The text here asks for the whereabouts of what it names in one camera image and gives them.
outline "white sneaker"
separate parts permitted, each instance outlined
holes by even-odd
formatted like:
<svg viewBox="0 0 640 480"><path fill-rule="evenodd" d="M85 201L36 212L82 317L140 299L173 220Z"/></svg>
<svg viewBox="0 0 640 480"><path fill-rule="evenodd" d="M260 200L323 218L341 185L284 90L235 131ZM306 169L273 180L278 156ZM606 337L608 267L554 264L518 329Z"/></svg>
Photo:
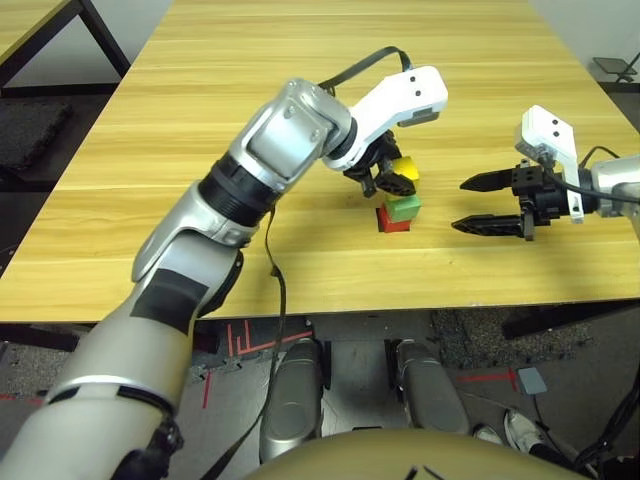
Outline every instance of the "white sneaker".
<svg viewBox="0 0 640 480"><path fill-rule="evenodd" d="M529 453L531 447L544 444L542 432L535 423L515 410L507 410L504 415L504 431L512 448Z"/></svg>
<svg viewBox="0 0 640 480"><path fill-rule="evenodd" d="M496 445L504 445L500 435L489 425L478 425L473 431L474 438L484 440L485 442L495 443Z"/></svg>

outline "stacked blocks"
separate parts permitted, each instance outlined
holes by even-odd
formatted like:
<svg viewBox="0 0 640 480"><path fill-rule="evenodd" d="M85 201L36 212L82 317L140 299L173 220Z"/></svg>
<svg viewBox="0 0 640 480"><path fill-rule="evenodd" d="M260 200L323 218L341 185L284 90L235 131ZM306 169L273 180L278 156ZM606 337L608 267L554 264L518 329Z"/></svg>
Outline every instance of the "stacked blocks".
<svg viewBox="0 0 640 480"><path fill-rule="evenodd" d="M393 160L393 171L407 177L417 186L420 174L411 157ZM421 206L422 201L417 195L398 197L385 194L384 203L377 210L380 231L385 233L408 231L411 220L416 218Z"/></svg>

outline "wood grain tabletop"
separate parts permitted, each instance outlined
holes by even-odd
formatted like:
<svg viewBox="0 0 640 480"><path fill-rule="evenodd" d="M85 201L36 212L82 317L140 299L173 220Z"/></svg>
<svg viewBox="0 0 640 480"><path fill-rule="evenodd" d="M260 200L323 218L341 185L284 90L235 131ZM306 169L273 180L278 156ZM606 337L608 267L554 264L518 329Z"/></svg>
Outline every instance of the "wood grain tabletop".
<svg viewBox="0 0 640 480"><path fill-rule="evenodd" d="M386 45L436 66L449 105L396 129L420 169L411 232L377 231L360 186L318 162L279 203L272 250L289 311L556 303L640 296L628 220L566 218L535 242L450 223L518 212L509 190L459 185L520 160L514 129L539 104L595 145L638 151L637 132L525 1L176 0L102 112L0 280L2 321L98 321L128 294L133 258L187 186L291 77L322 81ZM399 71L390 57L337 96L352 105ZM214 317L277 312L261 230Z"/></svg>
<svg viewBox="0 0 640 480"><path fill-rule="evenodd" d="M68 0L0 0L0 63Z"/></svg>

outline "robotic arm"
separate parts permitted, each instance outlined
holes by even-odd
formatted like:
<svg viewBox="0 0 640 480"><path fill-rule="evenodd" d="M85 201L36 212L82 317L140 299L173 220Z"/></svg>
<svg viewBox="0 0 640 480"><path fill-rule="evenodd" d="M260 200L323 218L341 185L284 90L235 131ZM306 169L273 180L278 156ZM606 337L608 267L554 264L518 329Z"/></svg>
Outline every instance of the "robotic arm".
<svg viewBox="0 0 640 480"><path fill-rule="evenodd" d="M289 81L144 243L131 294L80 343L6 454L0 477L166 475L182 446L173 419L194 320L224 302L260 220L318 158L347 176L357 168L351 178L370 193L378 158L371 145L394 124L436 118L446 101L433 67L387 77L351 110L313 83Z"/></svg>
<svg viewBox="0 0 640 480"><path fill-rule="evenodd" d="M518 197L519 215L471 215L454 228L483 236L534 239L536 226L569 215L582 223L584 215L625 216L640 240L640 154L594 163L577 163L573 128L540 106L531 107L516 129L516 150L527 157L515 168L480 173L461 189L488 192L511 188ZM562 173L554 173L555 163Z"/></svg>

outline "wire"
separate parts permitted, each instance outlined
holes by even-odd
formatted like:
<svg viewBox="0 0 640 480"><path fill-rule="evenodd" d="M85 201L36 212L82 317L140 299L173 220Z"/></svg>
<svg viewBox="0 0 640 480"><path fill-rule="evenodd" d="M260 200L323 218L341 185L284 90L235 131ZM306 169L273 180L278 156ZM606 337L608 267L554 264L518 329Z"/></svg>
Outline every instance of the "wire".
<svg viewBox="0 0 640 480"><path fill-rule="evenodd" d="M540 406L538 405L538 395L533 395L533 408L535 408L536 415L538 416L538 426L542 428L542 430L544 430L544 433L546 434L547 438L551 442L551 445L554 446L554 448L558 451L558 453L562 455L568 463L573 463L571 459L567 457L564 451L558 446L556 441L551 437L551 433L550 433L551 429L544 423L544 420L542 420L542 414L540 413Z"/></svg>
<svg viewBox="0 0 640 480"><path fill-rule="evenodd" d="M545 173L545 176L549 180L551 180L551 182L555 183L558 187L563 188L565 190L571 190L572 192L579 193L580 195L584 195L586 197L601 198L605 200L612 200L614 202L637 203L640 205L640 198L627 197L624 195L613 195L611 193L604 193L604 192L596 192L594 190L588 190L586 188L571 185L570 183L567 183L564 180L561 180L560 178L556 177L556 175L553 173L553 170L551 170L548 167L545 167L544 173Z"/></svg>
<svg viewBox="0 0 640 480"><path fill-rule="evenodd" d="M284 279L284 274L278 264L273 259L273 255L271 253L271 249L269 248L269 232L271 231L271 224L273 223L273 219L276 216L276 208L275 206L271 209L269 216L269 223L267 224L267 232L264 237L264 249L267 252L267 257L269 257L269 262L271 263L271 276L276 277L278 279L278 284L280 285L280 313L278 317L278 328L276 332L275 343L273 345L273 351L271 353L271 366L269 367L269 383L267 386L267 395L265 397L264 403L262 404L262 408L256 419L249 426L246 432L238 438L213 464L213 466L202 476L201 480L215 480L227 467L233 456L236 454L240 446L244 443L247 437L251 434L253 429L258 425L258 422L264 415L265 410L267 409L267 405L271 400L271 395L273 393L273 380L276 375L276 367L278 364L278 354L280 353L280 347L282 345L282 338L284 336L284 327L286 323L287 317L287 285Z"/></svg>
<svg viewBox="0 0 640 480"><path fill-rule="evenodd" d="M604 152L607 152L609 155L611 155L613 158L620 158L620 155L618 155L616 152L614 152L613 150L609 150L607 147L603 147L602 145L596 145L595 147L593 147L591 150L589 150L589 153L587 153L584 158L582 159L582 161L580 162L580 168L585 168L587 166L587 162L589 161L589 159L591 158L591 155L593 155L597 150L602 150Z"/></svg>
<svg viewBox="0 0 640 480"><path fill-rule="evenodd" d="M336 76L331 77L330 79L325 80L324 82L320 82L318 85L323 90L326 90L331 96L335 97L336 96L335 87L337 87L341 83L346 82L347 80L352 79L359 73L362 73L367 68L371 67L375 63L379 62L383 58L393 53L397 53L400 56L400 62L402 64L403 72L406 72L407 70L411 70L413 68L413 65L411 64L411 59L409 58L409 55L407 55L406 52L400 50L398 47L393 47L393 46L384 47L378 50L377 52L373 52L368 57L363 58L358 63L351 65L349 68L340 72Z"/></svg>
<svg viewBox="0 0 640 480"><path fill-rule="evenodd" d="M0 248L0 254L3 254L4 252L7 252L9 250L15 250L16 248L18 248L20 246L19 243L16 243L15 245L9 245L8 247L5 248Z"/></svg>
<svg viewBox="0 0 640 480"><path fill-rule="evenodd" d="M624 430L625 426L633 417L636 408L640 405L640 365L636 373L635 381L631 390L622 399L616 410L607 422L604 431L593 444L589 445L578 454L574 461L576 469L581 468L587 463L597 460L598 457L611 449L611 444Z"/></svg>

